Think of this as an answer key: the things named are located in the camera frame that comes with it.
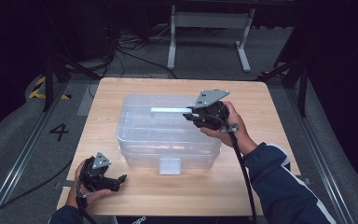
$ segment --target navy jacket sleeve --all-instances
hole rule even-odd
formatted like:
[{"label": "navy jacket sleeve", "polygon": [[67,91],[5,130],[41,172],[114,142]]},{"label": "navy jacket sleeve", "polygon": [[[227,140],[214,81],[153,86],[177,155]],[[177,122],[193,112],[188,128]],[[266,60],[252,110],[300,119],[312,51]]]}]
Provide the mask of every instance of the navy jacket sleeve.
[{"label": "navy jacket sleeve", "polygon": [[244,164],[268,223],[336,223],[304,182],[290,173],[289,158],[278,146],[262,143],[244,157]]},{"label": "navy jacket sleeve", "polygon": [[48,224],[82,224],[83,215],[81,212],[70,205],[65,205],[64,207],[57,210],[50,218]]}]

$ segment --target plastic storage box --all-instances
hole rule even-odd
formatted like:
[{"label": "plastic storage box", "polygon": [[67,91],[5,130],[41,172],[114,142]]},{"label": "plastic storage box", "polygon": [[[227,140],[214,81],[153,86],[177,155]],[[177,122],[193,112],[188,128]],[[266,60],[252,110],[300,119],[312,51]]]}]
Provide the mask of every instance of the plastic storage box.
[{"label": "plastic storage box", "polygon": [[221,141],[200,132],[182,113],[151,112],[152,107],[186,108],[197,96],[128,95],[117,126],[119,150],[133,167],[159,168],[162,175],[181,169],[211,168]]}]

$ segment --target wooden tabletop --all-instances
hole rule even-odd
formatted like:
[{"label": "wooden tabletop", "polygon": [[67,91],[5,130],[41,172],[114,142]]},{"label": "wooden tabletop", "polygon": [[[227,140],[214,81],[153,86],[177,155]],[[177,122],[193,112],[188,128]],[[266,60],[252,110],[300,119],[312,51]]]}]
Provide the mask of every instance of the wooden tabletop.
[{"label": "wooden tabletop", "polygon": [[[159,175],[158,169],[129,167],[118,150],[117,123],[128,94],[198,96],[202,90],[216,89],[230,91],[223,100],[234,104],[255,142],[283,147],[292,159],[292,172],[300,175],[264,83],[106,77],[98,87],[67,179],[74,180],[78,165],[99,151],[112,161],[106,177],[128,177],[119,192],[93,204],[89,212],[109,216],[250,216],[246,185],[232,148],[223,146],[211,169],[185,169],[181,175]],[[68,192],[62,190],[57,208],[64,205]],[[254,196],[256,212],[262,215],[259,199]]]}]

